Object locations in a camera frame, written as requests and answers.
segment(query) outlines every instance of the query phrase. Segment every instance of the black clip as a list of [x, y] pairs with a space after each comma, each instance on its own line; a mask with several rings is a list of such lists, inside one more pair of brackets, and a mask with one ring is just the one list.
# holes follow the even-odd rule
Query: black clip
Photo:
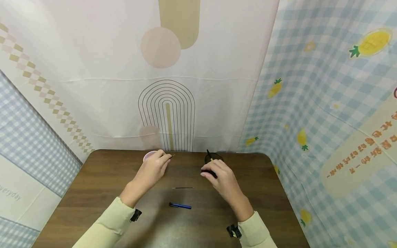
[[129, 219], [130, 221], [136, 221], [140, 215], [142, 214], [142, 212], [138, 209], [135, 209], [135, 213], [132, 215], [131, 219]]
[[235, 237], [235, 238], [241, 238], [241, 232], [239, 230], [239, 227], [235, 226], [234, 224], [228, 226], [226, 228], [227, 232], [229, 233], [229, 236], [231, 238]]

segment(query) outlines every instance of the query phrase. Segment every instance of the blue checkered wall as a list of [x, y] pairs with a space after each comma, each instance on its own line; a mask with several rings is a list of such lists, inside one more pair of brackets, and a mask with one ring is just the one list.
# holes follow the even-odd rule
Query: blue checkered wall
[[[0, 154], [62, 197], [81, 162], [1, 71], [0, 112]], [[31, 247], [38, 234], [0, 212], [0, 247]]]
[[[301, 209], [312, 214], [302, 228], [313, 248], [349, 247], [349, 240], [352, 247], [387, 247], [397, 240], [396, 164], [339, 200], [320, 180], [324, 162], [397, 87], [395, 38], [377, 56], [349, 56], [353, 44], [378, 28], [397, 35], [395, 1], [280, 2], [239, 150], [265, 153], [279, 167], [297, 218]], [[281, 90], [268, 98], [280, 78]], [[307, 153], [297, 143], [301, 129]]]

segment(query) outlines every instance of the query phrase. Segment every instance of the white backdrop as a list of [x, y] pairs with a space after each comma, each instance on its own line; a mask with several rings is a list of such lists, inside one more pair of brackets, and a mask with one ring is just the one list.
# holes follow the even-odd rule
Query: white backdrop
[[[237, 150], [278, 0], [2, 5], [3, 72], [81, 160], [102, 148]], [[160, 84], [142, 116], [140, 95]]]

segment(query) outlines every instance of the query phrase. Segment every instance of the beige circle shape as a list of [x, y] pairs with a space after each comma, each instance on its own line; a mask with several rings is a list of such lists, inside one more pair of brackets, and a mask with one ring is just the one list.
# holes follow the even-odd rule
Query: beige circle shape
[[171, 30], [155, 27], [143, 35], [141, 51], [149, 65], [154, 68], [168, 68], [179, 60], [181, 44]]

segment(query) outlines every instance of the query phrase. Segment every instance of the pink container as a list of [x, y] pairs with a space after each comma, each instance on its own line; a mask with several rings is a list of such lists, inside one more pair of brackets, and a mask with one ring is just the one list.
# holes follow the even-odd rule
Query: pink container
[[145, 162], [145, 160], [146, 160], [148, 157], [152, 156], [155, 152], [156, 152], [156, 151], [151, 151], [151, 152], [146, 153], [146, 155], [143, 157], [143, 161]]

